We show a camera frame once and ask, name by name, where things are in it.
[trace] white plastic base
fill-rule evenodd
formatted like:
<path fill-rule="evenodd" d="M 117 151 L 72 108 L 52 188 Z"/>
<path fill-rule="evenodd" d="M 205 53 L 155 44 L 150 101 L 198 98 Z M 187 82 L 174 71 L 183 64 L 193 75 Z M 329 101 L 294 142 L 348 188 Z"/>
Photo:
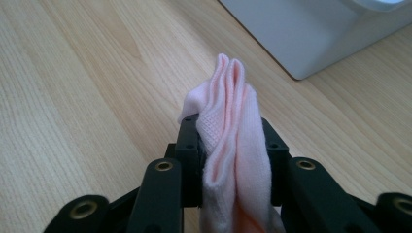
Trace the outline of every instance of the white plastic base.
<path fill-rule="evenodd" d="M 298 80 L 412 22 L 410 0 L 221 2 Z"/>

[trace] brass insert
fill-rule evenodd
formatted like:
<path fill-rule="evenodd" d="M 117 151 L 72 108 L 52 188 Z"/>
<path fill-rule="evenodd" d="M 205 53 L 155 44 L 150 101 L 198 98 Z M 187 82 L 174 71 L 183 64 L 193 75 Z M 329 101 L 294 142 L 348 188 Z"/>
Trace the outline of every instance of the brass insert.
<path fill-rule="evenodd" d="M 159 172 L 165 172 L 173 168 L 171 162 L 159 162 L 155 165 L 155 169 Z"/>
<path fill-rule="evenodd" d="M 316 168 L 315 164 L 309 160 L 299 160 L 296 165 L 304 170 L 314 170 Z"/>
<path fill-rule="evenodd" d="M 78 203 L 70 212 L 70 218 L 83 219 L 93 214 L 97 210 L 97 203 L 94 201 L 83 201 Z"/>
<path fill-rule="evenodd" d="M 396 197 L 394 199 L 394 205 L 401 211 L 403 211 L 404 213 L 409 214 L 410 216 L 412 216 L 412 201 L 404 199 L 404 198 L 400 198 L 400 197 Z"/>

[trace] white appliance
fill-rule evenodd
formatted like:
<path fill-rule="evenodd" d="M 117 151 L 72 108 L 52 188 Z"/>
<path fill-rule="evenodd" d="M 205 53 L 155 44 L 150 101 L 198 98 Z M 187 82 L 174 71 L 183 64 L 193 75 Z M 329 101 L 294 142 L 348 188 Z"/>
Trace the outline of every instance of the white appliance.
<path fill-rule="evenodd" d="M 220 1 L 298 80 L 412 22 L 412 0 Z"/>

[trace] wooden table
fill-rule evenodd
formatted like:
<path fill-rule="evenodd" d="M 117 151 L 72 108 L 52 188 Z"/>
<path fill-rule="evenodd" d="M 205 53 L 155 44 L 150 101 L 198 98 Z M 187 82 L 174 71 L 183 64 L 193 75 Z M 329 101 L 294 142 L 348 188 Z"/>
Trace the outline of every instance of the wooden table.
<path fill-rule="evenodd" d="M 218 53 L 262 116 L 366 201 L 412 195 L 412 26 L 297 82 L 217 1 L 0 3 L 0 232 L 40 232 L 70 200 L 140 185 L 176 141 Z M 186 213 L 197 232 L 197 213 Z"/>

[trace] pink sock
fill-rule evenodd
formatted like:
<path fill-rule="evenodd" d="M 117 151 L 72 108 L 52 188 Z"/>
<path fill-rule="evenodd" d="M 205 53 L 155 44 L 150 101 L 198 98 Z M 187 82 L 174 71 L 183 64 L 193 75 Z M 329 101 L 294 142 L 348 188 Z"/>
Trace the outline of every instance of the pink sock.
<path fill-rule="evenodd" d="M 185 99 L 205 144 L 202 232 L 284 232 L 270 204 L 271 170 L 258 99 L 240 61 L 220 54 L 212 78 Z"/>

